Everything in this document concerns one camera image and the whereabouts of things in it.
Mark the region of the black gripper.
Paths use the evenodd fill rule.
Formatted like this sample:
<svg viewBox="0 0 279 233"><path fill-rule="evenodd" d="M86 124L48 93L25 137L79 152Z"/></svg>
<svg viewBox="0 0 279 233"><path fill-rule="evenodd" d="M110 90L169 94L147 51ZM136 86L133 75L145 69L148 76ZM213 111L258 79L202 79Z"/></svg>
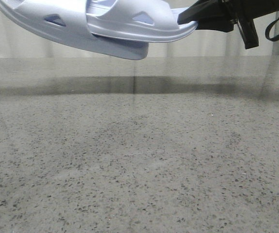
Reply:
<svg viewBox="0 0 279 233"><path fill-rule="evenodd" d="M234 30L234 24L224 19L224 10L238 24L245 49L259 45L259 38L254 19L279 11L279 0L198 0L182 13L179 13L178 24L197 21L196 30L211 30L229 33ZM279 34L270 37L270 31L279 21L279 17L265 29L267 40L279 41Z"/></svg>

